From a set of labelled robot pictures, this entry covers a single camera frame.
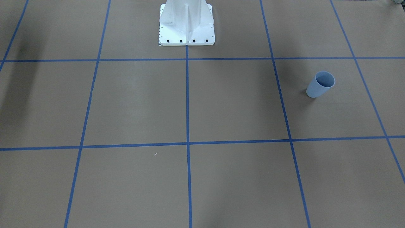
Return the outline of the blue cup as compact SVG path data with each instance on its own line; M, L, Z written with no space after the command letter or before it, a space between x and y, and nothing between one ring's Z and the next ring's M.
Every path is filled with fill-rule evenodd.
M335 85L334 76L328 71L319 71L308 84L306 94L311 98L317 98Z

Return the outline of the white pedestal column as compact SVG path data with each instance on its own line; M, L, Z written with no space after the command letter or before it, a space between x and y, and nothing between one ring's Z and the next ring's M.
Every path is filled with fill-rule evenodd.
M213 8L205 0L168 0L159 13L159 45L215 44Z

